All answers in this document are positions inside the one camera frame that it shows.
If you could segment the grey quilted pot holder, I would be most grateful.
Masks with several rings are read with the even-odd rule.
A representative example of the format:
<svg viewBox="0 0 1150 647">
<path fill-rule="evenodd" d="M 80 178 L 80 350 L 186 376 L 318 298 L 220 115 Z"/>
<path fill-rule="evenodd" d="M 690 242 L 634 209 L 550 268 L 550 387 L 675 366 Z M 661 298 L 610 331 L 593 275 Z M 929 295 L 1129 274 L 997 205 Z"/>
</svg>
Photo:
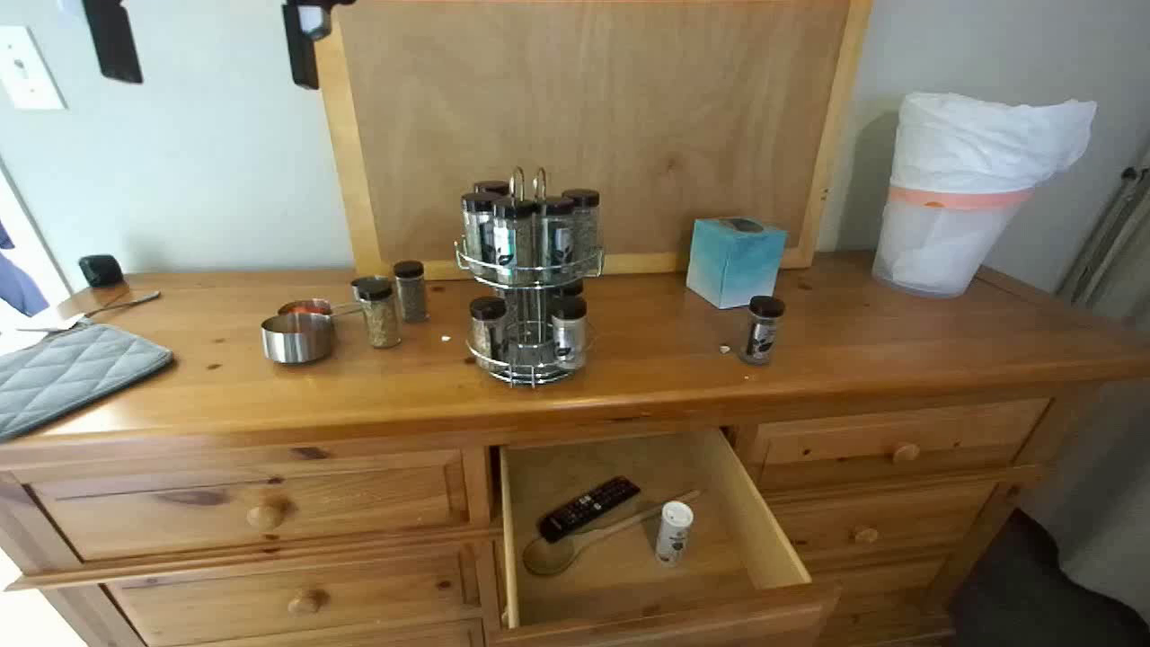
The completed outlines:
<svg viewBox="0 0 1150 647">
<path fill-rule="evenodd" d="M 51 335 L 0 358 L 0 440 L 22 440 L 174 363 L 174 353 L 108 322 Z"/>
</svg>

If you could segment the open wooden drawer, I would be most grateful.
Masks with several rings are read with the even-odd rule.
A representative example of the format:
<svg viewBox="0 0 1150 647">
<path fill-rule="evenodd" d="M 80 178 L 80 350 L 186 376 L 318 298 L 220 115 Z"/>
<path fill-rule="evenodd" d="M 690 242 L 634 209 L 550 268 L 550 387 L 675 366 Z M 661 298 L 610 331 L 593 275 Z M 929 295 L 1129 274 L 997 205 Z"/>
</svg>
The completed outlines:
<svg viewBox="0 0 1150 647">
<path fill-rule="evenodd" d="M 686 501 L 686 552 L 675 563 L 655 552 L 655 515 L 554 580 L 529 575 L 523 551 L 543 540 L 538 519 L 609 479 L 629 479 L 640 491 L 579 531 L 643 503 L 661 515 L 670 501 Z M 838 602 L 720 431 L 507 444 L 501 507 L 501 647 L 817 647 Z"/>
</svg>

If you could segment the silver spice rack stand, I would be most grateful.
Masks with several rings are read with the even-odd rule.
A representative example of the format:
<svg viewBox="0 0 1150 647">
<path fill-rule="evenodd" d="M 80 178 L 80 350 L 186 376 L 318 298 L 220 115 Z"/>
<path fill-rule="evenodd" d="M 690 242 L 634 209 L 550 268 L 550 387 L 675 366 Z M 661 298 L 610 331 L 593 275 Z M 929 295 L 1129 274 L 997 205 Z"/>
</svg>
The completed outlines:
<svg viewBox="0 0 1150 647">
<path fill-rule="evenodd" d="M 477 178 L 460 194 L 456 267 L 486 283 L 466 305 L 474 363 L 517 387 L 585 366 L 585 281 L 599 274 L 599 194 L 548 192 L 548 171 Z"/>
</svg>

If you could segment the spice jar with green herbs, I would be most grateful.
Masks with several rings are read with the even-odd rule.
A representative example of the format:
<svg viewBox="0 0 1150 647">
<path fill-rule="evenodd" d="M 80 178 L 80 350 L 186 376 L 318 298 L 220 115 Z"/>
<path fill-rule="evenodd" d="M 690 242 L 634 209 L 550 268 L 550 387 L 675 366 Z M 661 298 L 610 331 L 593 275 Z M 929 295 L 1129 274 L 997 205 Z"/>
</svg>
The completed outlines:
<svg viewBox="0 0 1150 647">
<path fill-rule="evenodd" d="M 371 344 L 395 350 L 403 342 L 395 316 L 395 291 L 389 281 L 368 275 L 356 283 L 356 298 L 362 305 Z"/>
</svg>

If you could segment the copper measuring cup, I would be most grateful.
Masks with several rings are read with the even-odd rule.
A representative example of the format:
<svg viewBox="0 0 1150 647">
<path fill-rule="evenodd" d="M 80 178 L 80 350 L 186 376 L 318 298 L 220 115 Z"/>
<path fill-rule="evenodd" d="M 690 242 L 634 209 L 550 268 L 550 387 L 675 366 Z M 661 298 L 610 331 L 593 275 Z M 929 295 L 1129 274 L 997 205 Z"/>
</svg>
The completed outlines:
<svg viewBox="0 0 1150 647">
<path fill-rule="evenodd" d="M 283 301 L 277 316 L 335 316 L 335 305 L 325 298 Z"/>
</svg>

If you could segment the white light switch plate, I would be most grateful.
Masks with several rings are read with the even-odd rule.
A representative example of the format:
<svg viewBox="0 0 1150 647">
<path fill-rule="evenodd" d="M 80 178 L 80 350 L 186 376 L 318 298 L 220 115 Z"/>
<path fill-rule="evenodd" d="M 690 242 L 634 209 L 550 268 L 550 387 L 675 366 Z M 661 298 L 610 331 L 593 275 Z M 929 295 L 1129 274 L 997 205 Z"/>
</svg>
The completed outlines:
<svg viewBox="0 0 1150 647">
<path fill-rule="evenodd" d="M 0 86 L 22 112 L 63 112 L 66 100 L 24 25 L 0 25 Z"/>
</svg>

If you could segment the silver metal measuring cup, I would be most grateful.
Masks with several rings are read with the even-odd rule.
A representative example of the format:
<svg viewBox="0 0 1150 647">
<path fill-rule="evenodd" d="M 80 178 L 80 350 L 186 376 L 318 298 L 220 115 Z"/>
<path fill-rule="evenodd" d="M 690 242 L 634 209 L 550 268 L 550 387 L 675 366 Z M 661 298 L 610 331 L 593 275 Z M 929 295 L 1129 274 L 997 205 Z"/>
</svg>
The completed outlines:
<svg viewBox="0 0 1150 647">
<path fill-rule="evenodd" d="M 277 366 L 319 363 L 335 353 L 335 319 L 318 313 L 270 316 L 260 328 L 260 342 Z"/>
</svg>

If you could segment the blue tissue box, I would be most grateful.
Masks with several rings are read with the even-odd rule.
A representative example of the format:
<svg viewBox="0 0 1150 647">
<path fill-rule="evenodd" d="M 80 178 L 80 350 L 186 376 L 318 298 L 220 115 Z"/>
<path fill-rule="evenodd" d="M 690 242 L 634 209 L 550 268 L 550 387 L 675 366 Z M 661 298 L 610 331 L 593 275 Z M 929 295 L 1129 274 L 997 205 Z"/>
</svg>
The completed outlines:
<svg viewBox="0 0 1150 647">
<path fill-rule="evenodd" d="M 753 219 L 699 219 L 690 229 L 686 287 L 714 308 L 743 308 L 778 291 L 789 233 Z"/>
</svg>

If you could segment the small black box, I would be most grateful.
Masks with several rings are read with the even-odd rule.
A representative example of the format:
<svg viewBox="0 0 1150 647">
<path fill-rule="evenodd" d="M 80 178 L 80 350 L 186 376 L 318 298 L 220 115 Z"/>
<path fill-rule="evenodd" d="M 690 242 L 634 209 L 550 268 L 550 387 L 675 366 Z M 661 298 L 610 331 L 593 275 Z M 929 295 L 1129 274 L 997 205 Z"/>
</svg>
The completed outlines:
<svg viewBox="0 0 1150 647">
<path fill-rule="evenodd" d="M 124 267 L 117 254 L 82 254 L 80 268 L 89 287 L 120 287 L 124 283 Z"/>
</svg>

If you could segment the white pill bottle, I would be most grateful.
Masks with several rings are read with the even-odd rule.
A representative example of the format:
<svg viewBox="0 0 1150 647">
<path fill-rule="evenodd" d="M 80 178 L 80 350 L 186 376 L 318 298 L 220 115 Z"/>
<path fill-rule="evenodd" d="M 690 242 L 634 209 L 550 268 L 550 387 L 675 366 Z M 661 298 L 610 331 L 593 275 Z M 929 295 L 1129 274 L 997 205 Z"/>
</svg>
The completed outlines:
<svg viewBox="0 0 1150 647">
<path fill-rule="evenodd" d="M 670 501 L 658 515 L 655 552 L 675 563 L 686 552 L 686 537 L 695 529 L 695 507 L 686 501 Z"/>
</svg>

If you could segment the spice jar behind left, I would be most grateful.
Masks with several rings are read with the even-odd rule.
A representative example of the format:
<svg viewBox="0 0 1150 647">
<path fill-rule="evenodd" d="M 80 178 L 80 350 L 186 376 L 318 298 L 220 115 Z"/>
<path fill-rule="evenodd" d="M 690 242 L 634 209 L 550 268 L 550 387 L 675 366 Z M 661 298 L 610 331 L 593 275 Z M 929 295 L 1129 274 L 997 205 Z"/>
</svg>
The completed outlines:
<svg viewBox="0 0 1150 647">
<path fill-rule="evenodd" d="M 428 319 L 428 291 L 426 291 L 426 267 L 416 259 L 401 259 L 392 267 L 395 275 L 395 298 L 407 322 Z"/>
</svg>

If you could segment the black remote control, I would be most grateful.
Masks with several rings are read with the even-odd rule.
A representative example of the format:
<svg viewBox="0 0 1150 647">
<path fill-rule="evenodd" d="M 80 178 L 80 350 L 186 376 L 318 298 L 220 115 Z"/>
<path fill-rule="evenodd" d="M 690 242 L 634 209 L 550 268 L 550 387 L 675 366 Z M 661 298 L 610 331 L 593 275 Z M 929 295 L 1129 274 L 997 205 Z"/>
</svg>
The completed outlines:
<svg viewBox="0 0 1150 647">
<path fill-rule="evenodd" d="M 629 479 L 609 479 L 597 490 L 554 507 L 550 515 L 538 519 L 537 531 L 548 544 L 556 544 L 579 529 L 585 529 L 590 522 L 604 519 L 609 511 L 623 507 L 625 501 L 634 501 L 640 491 L 638 481 Z"/>
</svg>

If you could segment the black lid spice jar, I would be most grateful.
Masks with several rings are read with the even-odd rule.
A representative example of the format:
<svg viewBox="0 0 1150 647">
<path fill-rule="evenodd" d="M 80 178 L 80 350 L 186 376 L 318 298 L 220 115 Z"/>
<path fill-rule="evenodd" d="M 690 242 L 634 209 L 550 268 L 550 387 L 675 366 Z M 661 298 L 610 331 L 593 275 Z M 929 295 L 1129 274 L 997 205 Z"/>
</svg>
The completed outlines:
<svg viewBox="0 0 1150 647">
<path fill-rule="evenodd" d="M 785 316 L 785 301 L 778 295 L 756 295 L 748 301 L 748 313 L 753 313 L 753 322 L 748 322 L 743 358 L 765 363 L 774 354 L 778 319 Z"/>
</svg>

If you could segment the large plywood board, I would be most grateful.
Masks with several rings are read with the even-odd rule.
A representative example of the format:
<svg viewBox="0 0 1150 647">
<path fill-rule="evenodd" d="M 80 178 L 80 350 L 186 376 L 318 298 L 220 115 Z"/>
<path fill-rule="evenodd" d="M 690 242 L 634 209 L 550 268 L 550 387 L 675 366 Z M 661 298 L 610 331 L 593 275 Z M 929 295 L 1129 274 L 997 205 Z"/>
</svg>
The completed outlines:
<svg viewBox="0 0 1150 647">
<path fill-rule="evenodd" d="M 318 43 L 353 267 L 452 268 L 460 194 L 604 194 L 616 274 L 753 214 L 817 254 L 871 0 L 353 0 Z"/>
</svg>

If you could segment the white lined trash bin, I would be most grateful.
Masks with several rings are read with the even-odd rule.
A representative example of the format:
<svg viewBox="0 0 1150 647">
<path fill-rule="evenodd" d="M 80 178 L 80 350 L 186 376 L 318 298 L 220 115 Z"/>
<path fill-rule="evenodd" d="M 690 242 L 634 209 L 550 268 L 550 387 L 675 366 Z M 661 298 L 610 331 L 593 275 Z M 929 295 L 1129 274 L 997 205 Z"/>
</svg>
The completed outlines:
<svg viewBox="0 0 1150 647">
<path fill-rule="evenodd" d="M 1035 186 L 1085 153 L 1092 118 L 1092 100 L 910 93 L 875 274 L 919 295 L 962 295 Z"/>
</svg>

